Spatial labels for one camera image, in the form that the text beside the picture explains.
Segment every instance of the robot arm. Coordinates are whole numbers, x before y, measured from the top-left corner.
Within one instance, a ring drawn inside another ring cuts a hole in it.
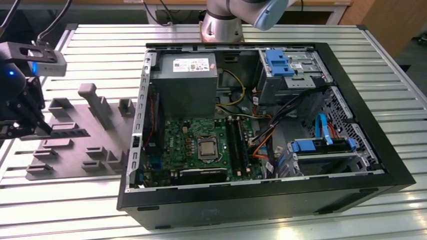
[[[296,0],[208,0],[202,26],[206,42],[230,43],[243,39],[242,20],[259,30],[278,23]]]
[[[20,0],[14,6],[0,25],[0,37],[16,13]],[[71,4],[62,11],[64,15]],[[0,140],[24,137],[35,133],[50,136],[52,128],[44,121],[42,109],[46,100],[39,76],[64,76],[67,62],[63,54],[54,50],[43,36],[52,30],[51,26],[38,38],[35,45],[16,42],[0,43]]]

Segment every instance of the ram slot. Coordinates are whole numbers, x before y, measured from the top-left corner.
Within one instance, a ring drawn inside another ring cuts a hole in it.
[[[234,120],[231,118],[226,119],[226,131],[227,131],[227,142],[228,142],[228,152],[230,152],[230,163],[231,170],[235,176],[242,176],[242,168],[239,164],[239,154],[236,146],[236,138],[234,131]]]
[[[248,147],[247,147],[247,141],[246,141],[246,136],[243,132],[243,127],[242,127],[242,121],[238,120],[238,130],[239,130],[239,145],[240,145],[240,155],[244,163],[244,171],[250,172],[251,171],[251,164],[250,164],[250,157],[248,157]]]
[[[247,164],[246,164],[246,157],[244,154],[248,154],[246,152],[246,139],[243,137],[243,133],[240,131],[240,121],[239,120],[234,120],[232,121],[232,125],[234,125],[234,137],[235,137],[235,146],[236,146],[236,151],[238,151],[238,159],[239,159],[239,165],[240,165],[240,169],[242,172],[246,173],[247,172]]]

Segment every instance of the barcode label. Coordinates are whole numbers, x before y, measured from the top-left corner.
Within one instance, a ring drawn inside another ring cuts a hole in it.
[[[274,150],[274,153],[275,153],[275,154],[280,154],[282,151],[283,151],[283,147],[278,146],[278,147],[275,148],[275,150]]]
[[[259,100],[260,100],[260,99],[259,99],[256,96],[255,96],[252,99],[254,99],[254,105],[256,105],[256,106],[258,106],[258,105],[259,105]]]
[[[274,167],[274,165],[272,165],[270,162],[267,162],[266,168],[267,168],[267,170],[268,170],[271,173],[274,173],[275,167]]]

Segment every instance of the power supply label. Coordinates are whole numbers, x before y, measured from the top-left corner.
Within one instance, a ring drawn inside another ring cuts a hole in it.
[[[208,72],[208,58],[178,58],[174,60],[174,72]]]

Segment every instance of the black cable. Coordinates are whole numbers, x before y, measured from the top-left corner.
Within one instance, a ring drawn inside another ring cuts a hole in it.
[[[298,17],[298,24],[302,24],[303,22],[303,17],[304,17],[304,0],[300,0],[300,11],[299,11],[299,17]]]
[[[143,1],[142,4],[144,5],[146,11],[147,11],[150,17],[152,18],[152,20],[156,22],[156,24],[159,24],[162,27],[168,27],[170,23],[160,23],[159,20],[155,18],[155,16],[152,15],[152,12],[148,9],[147,3]]]
[[[11,23],[11,20],[12,20],[12,18],[14,18],[14,16],[15,16],[15,13],[16,13],[16,10],[18,10],[18,8],[19,8],[20,3],[22,3],[22,0],[15,0],[15,3],[14,3],[14,5],[12,5],[12,8],[11,8],[11,10],[8,11],[8,14],[7,14],[7,16],[6,16],[6,19],[4,19],[4,21],[3,21],[3,24],[2,24],[2,26],[0,26],[2,29],[6,29],[6,28],[8,27],[8,25],[10,25],[10,23]]]
[[[279,109],[276,114],[272,116],[270,123],[268,123],[268,128],[255,136],[252,139],[252,142],[260,139],[263,136],[267,136],[271,131],[275,130],[279,122],[282,121],[282,118],[291,113],[300,105],[302,101],[304,100],[304,97],[310,96],[314,93],[323,92],[326,89],[329,89],[330,85],[327,84],[326,86],[322,86],[315,89],[309,89],[303,91],[298,96],[295,96]]]
[[[160,0],[160,3],[162,3],[162,5],[163,5],[163,7],[164,7],[164,10],[166,10],[166,12],[167,12],[167,15],[168,15],[168,17],[171,18],[171,22],[172,22],[172,24],[174,24],[175,20],[174,20],[172,14],[171,14],[171,10],[168,9],[168,7],[167,7],[166,3],[163,2],[163,0]]]
[[[275,151],[274,151],[274,136],[267,140],[266,142],[266,151],[267,151],[267,157],[268,157],[268,162],[272,168],[272,172],[267,172],[267,179],[272,179],[275,177],[276,173],[276,158],[275,158]]]
[[[74,0],[67,0],[67,3],[66,3],[66,6],[63,8],[63,10],[60,11],[56,19],[54,20],[54,22],[51,23],[51,25],[47,27],[47,29],[40,32],[39,36],[38,36],[38,39],[36,39],[36,42],[42,42],[42,39],[50,34],[50,32],[52,31],[52,29],[56,27],[56,25],[59,24],[62,18],[64,17],[68,9],[70,9],[70,6],[72,5],[72,2]]]

